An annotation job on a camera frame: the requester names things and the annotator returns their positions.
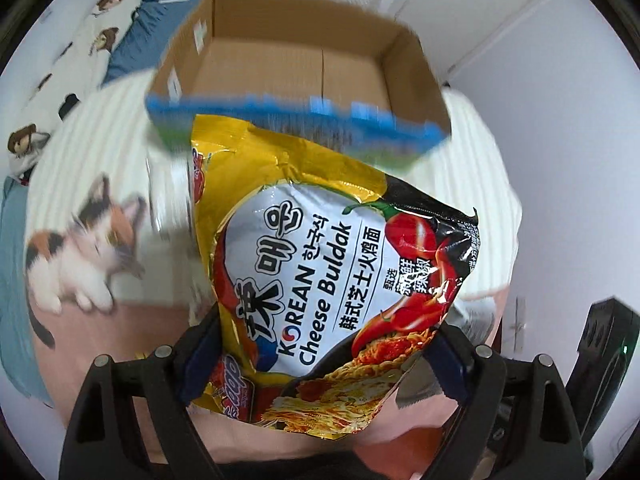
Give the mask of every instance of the open cardboard box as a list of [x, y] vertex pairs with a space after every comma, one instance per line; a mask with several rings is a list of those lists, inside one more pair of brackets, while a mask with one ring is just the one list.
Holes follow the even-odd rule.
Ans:
[[189, 146], [197, 113], [356, 156], [424, 152], [450, 134], [417, 36], [329, 0], [203, 0], [170, 42], [146, 106], [172, 148]]

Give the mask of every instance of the cat tail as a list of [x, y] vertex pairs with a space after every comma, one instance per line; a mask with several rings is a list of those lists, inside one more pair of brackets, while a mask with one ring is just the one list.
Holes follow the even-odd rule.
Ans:
[[33, 313], [33, 309], [31, 308], [31, 302], [29, 301], [29, 293], [27, 292], [27, 307], [29, 309], [29, 321], [31, 321], [31, 327], [35, 332], [35, 335], [38, 336], [38, 339], [42, 341], [45, 345], [47, 345], [52, 350], [56, 347], [56, 340], [53, 339], [53, 334], [45, 327], [41, 322], [38, 321], [38, 318]]

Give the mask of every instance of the white door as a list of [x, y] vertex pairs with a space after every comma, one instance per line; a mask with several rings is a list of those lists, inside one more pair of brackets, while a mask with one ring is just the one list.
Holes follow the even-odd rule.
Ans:
[[397, 19], [419, 36], [440, 81], [532, 0], [408, 0]]

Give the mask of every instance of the blue cloth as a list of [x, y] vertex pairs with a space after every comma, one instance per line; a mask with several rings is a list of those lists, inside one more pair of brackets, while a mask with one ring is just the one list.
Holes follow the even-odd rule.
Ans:
[[0, 209], [0, 360], [18, 391], [51, 404], [33, 351], [24, 286], [27, 188], [4, 181]]
[[103, 85], [131, 72], [158, 65], [164, 48], [178, 26], [200, 3], [200, 0], [161, 1], [141, 1], [138, 15], [111, 54]]

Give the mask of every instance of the noodle package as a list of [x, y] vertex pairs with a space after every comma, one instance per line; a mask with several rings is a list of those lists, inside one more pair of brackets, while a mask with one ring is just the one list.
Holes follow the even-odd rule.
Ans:
[[245, 121], [197, 116], [191, 142], [223, 340], [196, 403], [323, 438], [362, 430], [474, 268], [478, 219]]

